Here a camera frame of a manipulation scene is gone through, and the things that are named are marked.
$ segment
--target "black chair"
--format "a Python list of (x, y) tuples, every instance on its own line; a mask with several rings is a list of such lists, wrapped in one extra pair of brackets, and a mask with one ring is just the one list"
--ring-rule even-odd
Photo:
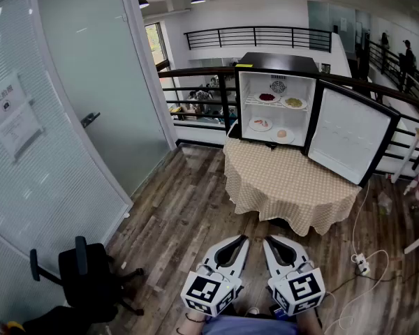
[(59, 254), (61, 279), (38, 266), (37, 251), (31, 249), (31, 273), (35, 281), (44, 276), (64, 288), (66, 301), (73, 308), (80, 309), (90, 322), (109, 322), (117, 314), (116, 303), (136, 315), (144, 315), (142, 309), (133, 309), (123, 300), (122, 286), (136, 276), (144, 275), (141, 268), (126, 276), (116, 276), (110, 272), (107, 255), (102, 244), (87, 245), (85, 238), (75, 239), (76, 248)]

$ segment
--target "window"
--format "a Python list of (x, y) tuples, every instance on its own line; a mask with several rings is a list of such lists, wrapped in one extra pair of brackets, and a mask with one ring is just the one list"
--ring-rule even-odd
[(165, 42), (161, 34), (161, 27), (159, 23), (146, 26), (147, 39), (151, 47), (152, 56), (154, 57), (155, 64), (168, 59), (165, 49)]
[[(160, 24), (151, 24), (146, 26), (147, 40), (151, 47), (152, 56), (156, 65), (168, 60), (168, 53), (166, 52), (163, 34), (161, 33)], [(170, 70), (169, 67), (162, 69), (159, 72)], [(160, 78), (160, 83), (163, 88), (175, 88), (175, 81), (173, 78)], [(165, 91), (166, 100), (179, 100), (177, 91)], [(175, 106), (175, 104), (168, 103), (168, 107)]]

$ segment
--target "doorframe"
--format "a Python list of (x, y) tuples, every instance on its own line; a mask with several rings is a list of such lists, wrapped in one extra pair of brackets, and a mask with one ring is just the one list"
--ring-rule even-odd
[(168, 141), (170, 150), (172, 151), (177, 147), (175, 142), (178, 140), (178, 136), (175, 131), (174, 122), (169, 114), (163, 87), (161, 86), (149, 41), (147, 40), (145, 23), (141, 15), (141, 10), (139, 4), (136, 6), (134, 1), (138, 3), (138, 0), (123, 0), (124, 10), (126, 11), (128, 18), (129, 30), (131, 31), (133, 44), (137, 52), (143, 75), (145, 76), (146, 85), (154, 104), (157, 117), (159, 118), (164, 135)]
[(82, 124), (76, 116), (76, 113), (67, 97), (64, 86), (62, 85), (61, 79), (54, 65), (50, 49), (48, 48), (47, 40), (45, 38), (41, 14), (39, 13), (38, 0), (29, 0), (29, 3), (33, 9), (31, 16), (38, 49), (46, 68), (48, 80), (52, 85), (56, 97), (59, 99), (59, 103), (62, 105), (68, 120), (71, 122), (73, 130), (79, 136), (81, 142), (83, 143), (95, 165), (107, 179), (109, 184), (112, 185), (124, 203), (126, 203), (129, 207), (132, 207), (133, 202), (131, 198), (127, 195), (126, 191), (124, 191), (119, 182), (115, 179), (115, 176), (113, 176), (107, 165), (104, 163), (104, 160), (101, 158), (95, 146), (85, 132), (85, 129), (82, 127)]

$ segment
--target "black metal railing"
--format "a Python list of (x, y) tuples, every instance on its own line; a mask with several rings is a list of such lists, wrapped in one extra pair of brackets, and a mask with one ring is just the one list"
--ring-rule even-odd
[(165, 68), (170, 67), (169, 59), (165, 59), (164, 61), (160, 62), (159, 64), (155, 65), (156, 71), (160, 72), (161, 70), (164, 70)]
[(175, 88), (163, 88), (164, 91), (189, 91), (189, 92), (197, 92), (197, 91), (213, 91), (218, 92), (217, 97), (213, 97), (207, 100), (194, 100), (194, 99), (184, 99), (184, 100), (167, 100), (166, 102), (169, 104), (174, 104), (177, 106), (183, 105), (202, 105), (202, 106), (210, 106), (216, 107), (218, 110), (212, 110), (211, 112), (202, 113), (202, 112), (171, 112), (171, 116), (178, 116), (187, 121), (186, 118), (210, 118), (210, 119), (218, 119), (219, 121), (223, 121), (223, 126), (218, 126), (217, 124), (211, 123), (182, 123), (179, 121), (175, 121), (175, 126), (181, 127), (189, 127), (189, 128), (201, 128), (201, 129), (212, 129), (216, 131), (225, 131), (228, 133), (230, 130), (230, 126), (232, 121), (235, 121), (237, 117), (233, 117), (230, 114), (230, 107), (235, 107), (235, 101), (228, 101), (228, 92), (236, 91), (235, 87), (227, 87), (226, 86), (226, 79), (227, 77), (234, 78), (234, 68), (233, 67), (218, 67), (218, 68), (188, 68), (182, 70), (170, 70), (166, 72), (160, 72), (160, 78), (168, 78), (168, 77), (192, 77), (192, 76), (217, 76), (217, 80), (219, 81), (218, 86), (210, 87), (207, 85), (199, 86), (199, 87), (175, 87)]
[(189, 49), (233, 45), (279, 45), (331, 52), (330, 31), (302, 27), (239, 26), (185, 32)]
[(399, 56), (390, 50), (369, 41), (369, 61), (382, 75), (388, 77), (400, 91), (419, 99), (419, 71), (414, 69), (407, 73), (401, 68)]
[[(217, 75), (219, 78), (219, 86), (218, 87), (176, 87), (176, 88), (165, 88), (164, 91), (218, 91), (220, 92), (220, 99), (212, 99), (212, 100), (167, 100), (167, 103), (174, 103), (176, 105), (183, 105), (187, 103), (193, 104), (206, 104), (206, 105), (217, 105), (220, 106), (222, 109), (222, 113), (220, 114), (205, 114), (205, 113), (185, 113), (185, 112), (171, 112), (171, 116), (180, 116), (180, 117), (209, 117), (209, 118), (217, 118), (223, 121), (224, 126), (220, 127), (214, 124), (193, 124), (190, 123), (178, 123), (177, 121), (174, 122), (175, 126), (181, 127), (189, 127), (189, 128), (204, 128), (204, 129), (213, 129), (218, 131), (225, 131), (228, 133), (230, 129), (230, 125), (237, 117), (230, 116), (229, 108), (236, 106), (236, 102), (230, 102), (227, 99), (227, 92), (228, 91), (235, 91), (234, 87), (226, 87), (225, 80), (227, 77), (232, 77), (235, 74), (235, 69), (233, 67), (217, 67), (217, 68), (187, 68), (181, 70), (169, 70), (166, 72), (160, 72), (160, 78), (168, 78), (168, 77), (191, 77), (191, 76), (208, 76), (208, 75)], [(356, 80), (349, 77), (343, 77), (340, 75), (326, 75), (323, 73), (314, 74), (311, 76), (312, 78), (325, 80), (327, 82), (331, 82), (340, 86), (348, 86), (353, 87), (354, 89), (359, 90), (367, 90), (369, 92), (374, 92), (377, 96), (380, 96), (380, 103), (382, 96), (388, 96), (399, 101), (411, 104), (419, 109), (419, 98), (415, 98), (410, 94), (405, 94), (395, 89), (387, 88), (385, 86), (381, 86), (375, 83), (369, 83), (362, 80)], [(414, 121), (419, 123), (419, 119), (414, 117), (410, 117), (409, 115), (400, 114), (402, 119), (406, 119), (409, 121)], [(406, 131), (400, 128), (395, 128), (393, 134), (401, 133), (405, 135), (410, 135), (411, 137), (415, 137), (415, 133), (411, 131)], [(394, 145), (396, 147), (401, 147), (405, 149), (409, 149), (409, 144), (404, 144), (401, 142), (390, 141), (388, 146)], [(393, 151), (387, 150), (384, 155), (387, 158), (393, 158), (397, 160), (402, 160), (404, 158), (403, 155), (394, 154)], [(412, 169), (415, 170), (419, 166), (419, 155), (416, 158), (411, 158), (410, 162), (413, 164)], [(382, 172), (376, 170), (378, 174), (390, 174), (388, 172)]]

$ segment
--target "round table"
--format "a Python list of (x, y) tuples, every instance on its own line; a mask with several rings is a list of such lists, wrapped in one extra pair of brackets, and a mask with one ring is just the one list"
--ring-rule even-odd
[(235, 213), (283, 218), (300, 236), (320, 235), (349, 216), (361, 188), (301, 154), (299, 149), (226, 138), (226, 191)]

